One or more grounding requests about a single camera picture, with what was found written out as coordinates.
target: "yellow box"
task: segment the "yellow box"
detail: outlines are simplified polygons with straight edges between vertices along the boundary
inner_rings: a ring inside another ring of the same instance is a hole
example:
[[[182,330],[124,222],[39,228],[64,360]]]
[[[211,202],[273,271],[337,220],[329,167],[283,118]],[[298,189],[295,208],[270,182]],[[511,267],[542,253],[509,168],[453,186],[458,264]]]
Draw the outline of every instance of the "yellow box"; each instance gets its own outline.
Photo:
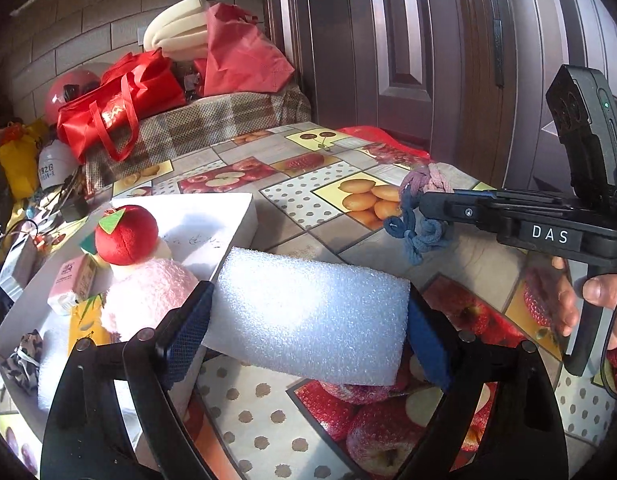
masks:
[[[102,326],[102,296],[97,294],[71,308],[68,329],[68,354],[82,337],[88,337],[97,345],[111,342],[111,334]]]

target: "pink small box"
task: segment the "pink small box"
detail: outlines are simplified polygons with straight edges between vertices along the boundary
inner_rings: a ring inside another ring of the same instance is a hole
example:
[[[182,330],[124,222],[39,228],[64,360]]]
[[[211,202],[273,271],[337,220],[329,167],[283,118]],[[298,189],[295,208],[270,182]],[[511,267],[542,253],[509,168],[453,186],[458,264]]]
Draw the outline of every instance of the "pink small box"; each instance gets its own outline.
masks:
[[[96,264],[90,254],[82,254],[61,266],[48,294],[48,304],[60,316],[68,316],[71,307],[90,295]]]

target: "human hand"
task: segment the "human hand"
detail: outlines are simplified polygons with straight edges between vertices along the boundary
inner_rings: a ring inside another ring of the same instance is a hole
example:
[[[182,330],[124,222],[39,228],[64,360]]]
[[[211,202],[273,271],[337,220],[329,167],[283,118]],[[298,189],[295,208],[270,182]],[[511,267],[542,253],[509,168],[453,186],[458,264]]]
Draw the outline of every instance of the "human hand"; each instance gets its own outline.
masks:
[[[566,261],[556,256],[553,258],[553,267],[563,270],[566,268]],[[583,296],[590,304],[614,309],[617,305],[617,274],[604,274],[589,279],[584,283]],[[575,307],[577,296],[566,274],[563,274],[557,283],[557,298],[559,310],[555,313],[553,322],[558,332],[569,336],[579,321],[579,311]],[[617,318],[608,343],[609,350],[614,348],[617,348]]]

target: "plaid blanket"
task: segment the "plaid blanket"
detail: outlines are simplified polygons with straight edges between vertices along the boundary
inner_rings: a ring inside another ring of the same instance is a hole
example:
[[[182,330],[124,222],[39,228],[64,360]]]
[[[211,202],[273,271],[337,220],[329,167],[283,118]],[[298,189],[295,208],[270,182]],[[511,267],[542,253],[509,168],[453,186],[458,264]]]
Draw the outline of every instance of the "plaid blanket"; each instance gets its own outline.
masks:
[[[140,121],[140,139],[128,158],[115,162],[101,144],[86,152],[86,188],[92,194],[113,182],[241,134],[310,120],[310,104],[296,84],[276,94],[239,92],[206,97],[182,108]],[[115,131],[117,148],[126,144],[130,128]]]

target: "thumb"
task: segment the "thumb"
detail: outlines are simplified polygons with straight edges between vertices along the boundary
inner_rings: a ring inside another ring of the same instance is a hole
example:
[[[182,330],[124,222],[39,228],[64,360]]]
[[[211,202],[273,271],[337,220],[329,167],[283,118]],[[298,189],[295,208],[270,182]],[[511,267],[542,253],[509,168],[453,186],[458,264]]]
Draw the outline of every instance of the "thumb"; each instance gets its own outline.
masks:
[[[615,308],[617,305],[617,274],[603,274],[589,279],[584,283],[583,296],[593,305]]]

